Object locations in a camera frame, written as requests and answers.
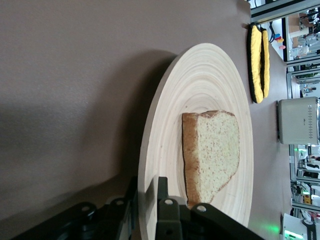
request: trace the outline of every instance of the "wood grain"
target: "wood grain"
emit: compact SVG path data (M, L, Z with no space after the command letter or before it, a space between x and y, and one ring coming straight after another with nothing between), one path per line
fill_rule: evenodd
M142 239L154 239L158 177L168 177L170 196L185 199L182 113L232 112L240 131L240 163L228 185L211 204L248 225L254 177L253 134L249 104L236 66L218 46L202 43L181 53L161 79L144 127L138 170Z

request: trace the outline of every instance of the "bread slice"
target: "bread slice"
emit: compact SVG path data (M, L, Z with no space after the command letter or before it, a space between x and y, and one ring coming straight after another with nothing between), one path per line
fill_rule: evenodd
M182 114L184 174L188 205L211 203L240 161L239 126L224 110Z

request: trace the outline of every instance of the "yellow oven mitt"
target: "yellow oven mitt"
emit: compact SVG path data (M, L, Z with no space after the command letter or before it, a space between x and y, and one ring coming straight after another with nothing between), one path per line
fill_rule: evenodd
M269 94L269 40L267 30L259 29L254 23L248 30L247 59L250 95L259 104Z

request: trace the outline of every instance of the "bolt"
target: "bolt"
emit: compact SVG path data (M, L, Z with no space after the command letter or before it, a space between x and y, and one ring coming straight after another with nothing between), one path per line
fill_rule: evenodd
M202 212L202 213L204 213L205 211L207 211L206 207L205 207L205 206L202 206L202 205L197 206L196 209L197 209L199 212Z
M167 204L167 205L172 205L172 204L174 204L174 202L173 202L171 199L166 199L166 200L164 201L164 203Z
M116 201L116 203L115 204L117 204L118 206L119 205L122 205L122 204L124 204L124 201L122 201L122 200L119 200L119 201Z
M90 209L90 207L84 206L84 207L81 208L81 211L82 211L82 212L86 212L86 211L88 211L89 209Z

